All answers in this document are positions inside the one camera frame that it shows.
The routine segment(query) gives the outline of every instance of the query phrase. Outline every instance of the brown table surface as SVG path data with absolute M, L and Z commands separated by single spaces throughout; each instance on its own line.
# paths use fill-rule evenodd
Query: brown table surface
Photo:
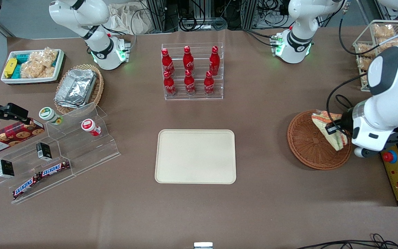
M 345 28 L 345 43 L 363 28 Z M 161 43 L 213 41 L 225 46 L 224 99 L 166 102 Z M 321 28 L 314 41 L 307 58 L 290 65 L 241 31 L 138 36 L 129 63 L 101 71 L 105 89 L 99 105 L 109 115 L 107 126 L 122 155 L 20 205 L 11 205 L 7 188 L 0 187 L 0 248 L 173 249 L 212 241 L 217 249 L 292 249 L 367 240 L 370 233 L 398 243 L 398 207 L 379 157 L 351 156 L 341 168 L 324 172 L 304 166 L 288 148 L 291 119 L 325 109 L 328 93 L 358 74 L 336 28 Z M 64 71 L 93 64 L 81 38 L 8 39 L 8 51 L 46 46 L 66 53 Z M 359 85 L 338 93 L 357 103 L 369 96 Z M 14 102 L 37 118 L 41 107 L 54 106 L 55 89 L 56 84 L 0 82 L 0 104 Z M 342 111 L 337 104 L 332 108 Z M 236 182 L 157 183 L 162 129 L 232 130 Z

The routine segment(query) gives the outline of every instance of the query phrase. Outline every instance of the brown wicker basket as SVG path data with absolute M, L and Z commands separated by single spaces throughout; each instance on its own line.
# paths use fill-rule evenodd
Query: brown wicker basket
M 94 72 L 96 72 L 98 77 L 96 78 L 95 87 L 93 88 L 89 103 L 95 102 L 95 104 L 98 104 L 99 101 L 101 100 L 102 91 L 104 90 L 104 79 L 102 79 L 102 75 L 101 75 L 101 72 L 99 72 L 99 69 L 97 69 L 95 66 L 87 65 L 87 64 L 76 66 L 73 69 L 82 69 L 82 70 L 90 69 L 90 70 L 93 70 Z M 70 70 L 67 71 L 65 73 L 65 75 L 61 78 L 59 85 L 56 89 L 56 92 L 59 91 L 59 88 L 61 87 L 62 82 L 64 81 L 64 78 L 65 78 L 65 76 L 67 76 L 68 72 L 70 72 Z M 75 108 L 60 106 L 56 102 L 55 102 L 55 106 L 56 106 L 56 109 L 62 114 L 69 113 L 75 109 Z
M 316 110 L 301 112 L 293 118 L 287 132 L 288 144 L 297 159 L 311 168 L 338 168 L 351 155 L 351 140 L 348 138 L 348 144 L 336 151 L 311 120 L 314 112 Z

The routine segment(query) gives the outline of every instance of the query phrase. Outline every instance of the teal package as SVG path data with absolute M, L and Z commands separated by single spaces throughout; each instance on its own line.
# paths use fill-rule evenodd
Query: teal package
M 21 79 L 21 65 L 16 65 L 15 70 L 11 76 L 12 79 Z
M 29 59 L 29 56 L 29 54 L 16 55 L 16 60 L 18 60 L 18 64 L 22 64 Z

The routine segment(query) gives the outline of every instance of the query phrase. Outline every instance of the clear acrylic display stand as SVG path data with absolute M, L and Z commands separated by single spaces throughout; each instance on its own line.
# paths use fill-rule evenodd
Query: clear acrylic display stand
M 378 24 L 378 25 L 391 25 L 392 28 L 394 29 L 394 32 L 398 35 L 398 20 L 395 21 L 387 21 L 387 20 L 373 20 L 368 24 L 368 26 L 362 31 L 362 33 L 357 37 L 357 39 L 352 43 L 352 46 L 354 47 L 356 53 L 359 52 L 359 44 L 366 44 L 374 47 L 375 45 L 379 44 L 378 39 L 376 38 L 374 32 L 373 32 L 373 25 Z M 374 53 L 376 56 L 381 52 L 379 48 L 374 49 Z M 356 61 L 359 63 L 359 55 L 356 55 Z M 366 71 L 363 71 L 358 67 L 359 74 L 363 74 Z M 363 92 L 369 92 L 369 86 L 368 86 L 368 77 L 361 77 L 360 82 L 362 86 L 360 87 L 360 90 Z
M 0 152 L 0 159 L 12 162 L 15 176 L 0 178 L 0 186 L 8 187 L 8 200 L 13 200 L 12 192 L 34 174 L 46 170 L 63 161 L 70 161 L 70 168 L 54 173 L 38 181 L 12 203 L 21 203 L 48 189 L 64 183 L 87 170 L 101 165 L 120 155 L 113 137 L 108 133 L 103 120 L 106 113 L 94 103 L 76 109 L 62 116 L 59 126 L 45 123 L 46 131 L 39 136 L 25 140 L 19 145 Z M 83 120 L 91 118 L 101 127 L 101 134 L 94 137 L 81 129 Z M 52 160 L 46 162 L 38 158 L 37 143 L 50 146 Z
M 195 59 L 195 79 L 196 94 L 188 96 L 185 90 L 185 84 L 183 79 L 185 78 L 185 69 L 183 67 L 183 47 L 190 46 L 191 55 Z M 220 57 L 220 65 L 218 75 L 213 76 L 215 80 L 215 94 L 206 96 L 204 93 L 205 73 L 210 69 L 210 55 L 211 48 L 218 46 Z M 162 48 L 166 48 L 169 51 L 169 55 L 173 60 L 175 73 L 172 75 L 174 84 L 177 90 L 177 95 L 170 97 L 167 95 L 164 89 L 165 100 L 216 100 L 224 98 L 224 45 L 223 43 L 200 43 L 200 44 L 162 44 Z M 164 81 L 164 67 L 162 68 L 162 82 Z

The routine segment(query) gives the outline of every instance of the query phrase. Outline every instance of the small black box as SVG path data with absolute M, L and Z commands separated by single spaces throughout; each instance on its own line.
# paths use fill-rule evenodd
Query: small black box
M 1 159 L 0 160 L 0 177 L 12 178 L 15 176 L 13 165 L 11 162 Z
M 36 151 L 38 153 L 38 158 L 50 161 L 52 159 L 52 153 L 50 151 L 50 146 L 44 143 L 37 143 L 36 144 Z

